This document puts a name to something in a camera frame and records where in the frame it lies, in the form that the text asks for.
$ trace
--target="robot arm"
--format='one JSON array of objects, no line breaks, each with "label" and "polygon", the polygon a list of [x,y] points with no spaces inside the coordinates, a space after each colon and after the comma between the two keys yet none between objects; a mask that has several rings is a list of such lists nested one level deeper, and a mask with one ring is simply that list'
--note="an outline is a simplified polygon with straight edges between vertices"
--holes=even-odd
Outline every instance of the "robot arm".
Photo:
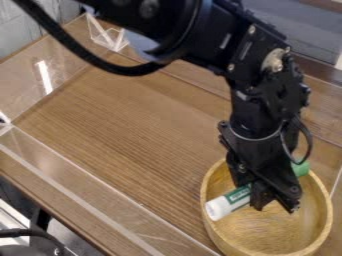
[{"label": "robot arm", "polygon": [[[51,24],[44,22],[44,13],[35,15],[39,8],[32,0],[14,1],[68,45],[67,39],[71,39],[60,27],[56,24],[54,27],[51,20]],[[226,78],[233,114],[230,121],[219,123],[219,138],[229,150],[227,164],[235,185],[241,187],[251,183],[251,206],[257,210],[278,200],[285,209],[294,212],[302,189],[291,162],[301,164],[307,159],[313,140],[301,122],[310,88],[303,84],[286,36],[245,10],[239,0],[78,2],[92,6],[102,19],[158,44],[146,52],[155,63],[144,65],[135,73],[130,68],[114,66],[111,69],[108,65],[98,65],[104,70],[122,75],[144,75],[183,59]],[[80,46],[74,42],[68,48],[78,52]],[[86,59],[94,65],[102,63],[96,58]],[[291,153],[299,132],[306,136],[309,150],[303,161],[298,162]]]}]

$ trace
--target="black wire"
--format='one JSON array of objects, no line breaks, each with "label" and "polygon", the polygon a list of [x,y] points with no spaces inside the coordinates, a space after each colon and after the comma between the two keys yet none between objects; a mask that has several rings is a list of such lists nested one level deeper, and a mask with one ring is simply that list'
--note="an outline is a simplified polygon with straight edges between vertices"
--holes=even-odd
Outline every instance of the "black wire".
[{"label": "black wire", "polygon": [[34,230],[34,229],[20,229],[20,228],[0,230],[0,238],[10,238],[10,237],[16,238],[22,236],[38,236],[48,239],[58,246],[60,251],[60,256],[66,255],[66,246],[52,235],[50,235],[44,231]]},{"label": "black wire", "polygon": [[305,135],[305,138],[306,138],[306,142],[307,142],[307,151],[306,151],[306,154],[305,154],[305,157],[302,158],[301,161],[298,161],[291,152],[290,152],[290,149],[286,145],[286,140],[285,140],[285,130],[287,128],[287,126],[283,127],[282,129],[282,132],[281,132],[281,140],[282,140],[282,146],[283,146],[283,150],[285,150],[285,153],[287,155],[287,157],[290,158],[291,162],[297,165],[301,165],[305,163],[305,161],[307,160],[307,158],[310,157],[311,155],[311,151],[313,151],[313,147],[314,147],[314,141],[313,141],[313,135],[311,135],[311,132],[310,130],[307,129],[307,127],[305,126],[305,124],[302,123],[301,121],[301,118],[298,116],[295,116],[290,122],[290,124],[294,124],[298,128],[299,128],[299,131],[303,133]]},{"label": "black wire", "polygon": [[64,45],[64,47],[95,67],[110,73],[123,76],[148,75],[165,67],[165,65],[156,64],[154,62],[138,65],[135,67],[123,67],[104,61],[82,46],[82,44],[66,32],[66,30],[62,28],[58,22],[55,22],[55,20],[50,17],[50,15],[34,0],[12,1],[28,13],[32,19],[40,24],[40,26],[48,31],[48,33]]}]

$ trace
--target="clear acrylic panel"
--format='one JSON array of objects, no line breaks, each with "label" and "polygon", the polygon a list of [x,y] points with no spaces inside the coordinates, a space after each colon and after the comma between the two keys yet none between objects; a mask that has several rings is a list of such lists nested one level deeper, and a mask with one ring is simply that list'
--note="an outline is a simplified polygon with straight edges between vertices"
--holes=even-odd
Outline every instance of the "clear acrylic panel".
[{"label": "clear acrylic panel", "polygon": [[[218,255],[12,125],[0,130],[0,151],[102,219],[140,248],[142,255]],[[76,184],[68,179],[71,175],[78,177]],[[87,191],[106,194],[106,198],[95,198]]]},{"label": "clear acrylic panel", "polygon": [[87,14],[90,35],[92,41],[114,52],[119,52],[130,44],[124,36],[124,29],[108,28],[104,30],[96,18]]},{"label": "clear acrylic panel", "polygon": [[[108,49],[95,44],[88,35],[86,17],[74,20],[66,29],[99,56]],[[88,64],[50,36],[28,46],[0,64],[0,118],[10,123],[46,96],[66,84]]]}]

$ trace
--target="screw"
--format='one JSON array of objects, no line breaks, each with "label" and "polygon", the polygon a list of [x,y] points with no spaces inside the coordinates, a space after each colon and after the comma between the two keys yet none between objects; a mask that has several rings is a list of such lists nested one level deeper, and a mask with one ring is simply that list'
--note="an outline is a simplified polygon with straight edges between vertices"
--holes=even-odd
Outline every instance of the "screw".
[{"label": "screw", "polygon": [[225,121],[219,122],[221,127],[226,128],[227,127],[227,123]]},{"label": "screw", "polygon": [[59,255],[60,255],[60,250],[59,250],[59,248],[55,249],[54,254],[55,254],[55,256],[59,256]]},{"label": "screw", "polygon": [[250,34],[250,35],[254,35],[255,32],[257,32],[257,28],[255,28],[254,25],[251,25],[250,28],[249,28],[249,34]]},{"label": "screw", "polygon": [[291,191],[294,194],[297,194],[297,193],[299,192],[299,188],[298,188],[297,186],[293,186],[293,187],[290,188],[290,191]]},{"label": "screw", "polygon": [[159,11],[159,0],[144,0],[140,5],[140,15],[144,19],[151,19],[155,17]]},{"label": "screw", "polygon": [[119,6],[124,6],[131,3],[131,0],[112,0],[112,3]]},{"label": "screw", "polygon": [[234,70],[235,70],[235,65],[231,63],[231,64],[229,65],[229,71],[233,72]]},{"label": "screw", "polygon": [[283,70],[283,64],[282,63],[278,63],[275,66],[274,66],[274,72],[281,72]]},{"label": "screw", "polygon": [[246,173],[246,167],[243,164],[239,164],[239,172]]}]

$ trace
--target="white wall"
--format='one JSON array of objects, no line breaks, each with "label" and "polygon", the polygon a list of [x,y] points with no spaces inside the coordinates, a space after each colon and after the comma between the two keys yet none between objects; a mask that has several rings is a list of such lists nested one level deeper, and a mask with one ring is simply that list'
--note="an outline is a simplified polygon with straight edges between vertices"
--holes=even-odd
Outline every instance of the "white wall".
[{"label": "white wall", "polygon": [[[71,0],[38,0],[50,15],[70,22],[80,11]],[[0,58],[10,55],[43,35],[43,30],[11,0],[0,0]]]}]

